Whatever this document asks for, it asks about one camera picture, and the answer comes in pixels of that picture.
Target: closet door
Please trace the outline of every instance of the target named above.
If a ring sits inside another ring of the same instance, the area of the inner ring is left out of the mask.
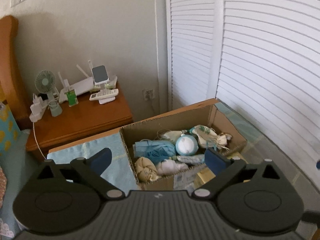
[[[217,97],[320,187],[320,0],[225,0]]]
[[[206,99],[214,0],[166,0],[169,109]]]

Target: fan grille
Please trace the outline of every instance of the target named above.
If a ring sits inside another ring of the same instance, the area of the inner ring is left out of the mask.
[[[49,70],[43,70],[38,73],[35,79],[36,89],[40,93],[48,93],[52,90],[55,82],[54,74]]]

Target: open cardboard box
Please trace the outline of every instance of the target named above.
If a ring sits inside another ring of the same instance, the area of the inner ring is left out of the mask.
[[[230,149],[227,155],[234,152],[241,152],[246,146],[246,139],[237,131],[228,118],[217,110],[215,105],[132,123],[120,129],[120,136],[127,152],[131,169],[137,184],[142,190],[182,189],[182,184],[186,184],[189,181],[190,183],[193,182],[195,174],[203,169],[205,164],[193,166],[186,171],[179,172],[176,175],[162,177],[154,182],[140,183],[134,168],[134,163],[137,158],[134,158],[132,145],[142,139],[154,140],[157,138],[158,131],[189,130],[198,124],[212,127],[218,134],[224,132],[233,136],[227,145]]]

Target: green fan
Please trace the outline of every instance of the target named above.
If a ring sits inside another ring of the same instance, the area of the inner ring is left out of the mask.
[[[35,79],[36,89],[43,94],[47,94],[49,99],[49,106],[51,115],[53,117],[62,113],[62,108],[59,103],[54,99],[53,91],[55,89],[54,83],[55,76],[51,71],[43,70],[39,72]]]

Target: headboard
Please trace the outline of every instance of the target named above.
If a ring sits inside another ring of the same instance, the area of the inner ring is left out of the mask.
[[[0,19],[0,86],[19,128],[31,128],[31,99],[18,69],[13,40],[18,33],[18,19],[11,15]]]

